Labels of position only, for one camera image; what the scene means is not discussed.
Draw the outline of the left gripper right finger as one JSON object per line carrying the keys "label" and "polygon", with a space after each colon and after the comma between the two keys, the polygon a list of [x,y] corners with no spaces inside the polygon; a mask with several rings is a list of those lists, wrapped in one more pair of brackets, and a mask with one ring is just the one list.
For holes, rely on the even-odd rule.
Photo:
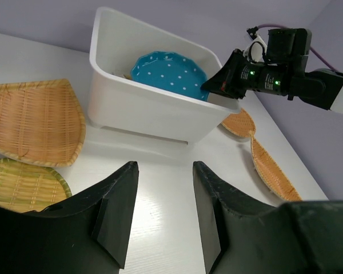
{"label": "left gripper right finger", "polygon": [[193,164],[193,186],[206,273],[289,273],[289,217]]}

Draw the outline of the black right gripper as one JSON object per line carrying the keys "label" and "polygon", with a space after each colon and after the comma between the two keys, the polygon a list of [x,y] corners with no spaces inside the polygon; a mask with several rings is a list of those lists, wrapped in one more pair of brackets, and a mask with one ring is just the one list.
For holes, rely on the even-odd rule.
{"label": "black right gripper", "polygon": [[263,62],[253,62],[239,49],[233,50],[223,67],[202,84],[201,89],[226,98],[242,99],[247,90],[257,88]]}

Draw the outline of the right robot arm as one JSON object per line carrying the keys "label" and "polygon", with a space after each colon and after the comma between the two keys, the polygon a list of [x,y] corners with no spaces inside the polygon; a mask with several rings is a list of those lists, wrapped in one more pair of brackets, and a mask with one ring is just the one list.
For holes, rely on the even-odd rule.
{"label": "right robot arm", "polygon": [[248,90],[298,97],[324,110],[343,114],[343,73],[332,67],[307,72],[311,48],[309,29],[269,25],[268,41],[258,35],[262,26],[247,30],[249,47],[235,49],[228,61],[201,88],[232,99],[242,99]]}

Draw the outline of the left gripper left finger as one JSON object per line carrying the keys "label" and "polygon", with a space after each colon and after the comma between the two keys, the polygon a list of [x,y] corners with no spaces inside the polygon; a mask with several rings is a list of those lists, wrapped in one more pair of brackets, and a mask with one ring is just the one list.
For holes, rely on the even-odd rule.
{"label": "left gripper left finger", "polygon": [[138,189],[137,162],[37,213],[29,273],[118,273],[125,267]]}

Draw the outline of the blue polka dot plate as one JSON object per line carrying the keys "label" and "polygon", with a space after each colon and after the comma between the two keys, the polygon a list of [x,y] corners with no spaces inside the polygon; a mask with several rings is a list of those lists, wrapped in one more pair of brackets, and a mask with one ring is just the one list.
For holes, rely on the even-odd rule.
{"label": "blue polka dot plate", "polygon": [[130,76],[135,82],[201,101],[207,101],[209,96],[209,92],[201,88],[207,81],[204,70],[175,52],[153,51],[141,56]]}

